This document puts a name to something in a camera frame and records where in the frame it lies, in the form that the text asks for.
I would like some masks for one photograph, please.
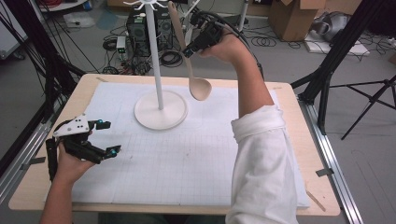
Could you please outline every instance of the white pole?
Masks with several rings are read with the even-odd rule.
[[[245,17],[248,11],[248,0],[245,0],[244,6],[242,8],[241,16],[239,17],[239,27],[238,30],[242,31],[244,29]]]
[[[155,32],[154,13],[150,4],[145,4],[148,19],[148,36],[151,49],[152,68],[157,88],[158,108],[163,110],[163,88],[161,86],[160,61],[158,59],[157,33]]]

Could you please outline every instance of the rolled-up sleeve cuff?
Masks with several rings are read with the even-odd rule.
[[[256,111],[231,122],[233,137],[239,143],[250,135],[284,128],[285,121],[282,115],[283,112],[277,108],[277,105],[264,105]]]

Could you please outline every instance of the person's left hand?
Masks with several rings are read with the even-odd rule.
[[[82,161],[68,154],[61,142],[59,144],[58,170],[53,181],[73,186],[93,166],[94,163],[91,161]]]

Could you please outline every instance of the round white base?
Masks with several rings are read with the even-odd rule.
[[[188,108],[183,97],[172,91],[163,91],[163,110],[158,107],[157,92],[144,95],[134,106],[139,123],[152,130],[176,127],[187,116]]]

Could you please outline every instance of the table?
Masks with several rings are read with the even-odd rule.
[[[213,87],[237,88],[235,80],[208,80]],[[119,82],[135,84],[154,84],[154,77],[130,77],[87,74],[83,76],[67,102],[60,117],[60,122],[82,114],[92,98],[96,86],[100,82]],[[163,85],[188,86],[187,78],[162,77]],[[303,113],[298,105],[291,86],[287,83],[266,83],[269,90],[275,90],[281,108],[284,110],[284,120],[290,134],[297,162],[300,165],[307,194],[311,206],[298,210],[301,216],[338,216],[340,208],[333,193],[328,177],[318,177],[316,171],[323,165],[311,133],[305,123]],[[45,147],[40,148],[36,157],[46,157]],[[50,187],[47,162],[31,165],[20,185],[9,202],[9,208],[14,210],[42,210],[45,195]],[[229,206],[177,206],[155,204],[109,204],[109,203],[73,203],[74,211],[95,212],[145,212],[162,214],[208,214],[223,215]]]

